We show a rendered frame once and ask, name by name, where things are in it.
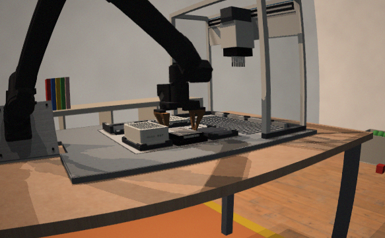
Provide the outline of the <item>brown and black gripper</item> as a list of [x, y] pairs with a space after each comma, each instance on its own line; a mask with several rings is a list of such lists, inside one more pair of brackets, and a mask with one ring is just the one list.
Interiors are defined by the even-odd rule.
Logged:
[[[183, 111], [189, 111], [192, 129], [197, 130], [199, 123], [205, 114], [205, 107], [200, 106], [199, 100], [189, 99], [188, 82], [185, 82], [184, 86], [182, 86], [181, 83], [175, 83], [175, 86], [174, 83], [169, 84], [170, 102], [160, 102], [160, 109], [154, 109], [154, 115], [159, 124], [168, 126], [169, 128], [170, 113], [167, 113], [166, 110], [177, 110], [178, 108], [182, 108]], [[195, 114], [197, 114], [196, 123]]]

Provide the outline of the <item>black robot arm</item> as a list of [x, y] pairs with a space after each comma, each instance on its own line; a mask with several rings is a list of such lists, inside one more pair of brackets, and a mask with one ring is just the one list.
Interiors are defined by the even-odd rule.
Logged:
[[[176, 61], [169, 66], [169, 83], [206, 83], [211, 80], [213, 68], [209, 61], [201, 59], [192, 42], [148, 0], [106, 1], [127, 15]], [[36, 4], [18, 66], [9, 77], [6, 91], [3, 120], [7, 142], [32, 138], [30, 115], [37, 104], [34, 95], [38, 71], [65, 2], [38, 0]], [[158, 84], [157, 96], [161, 102], [170, 102], [170, 85]]]

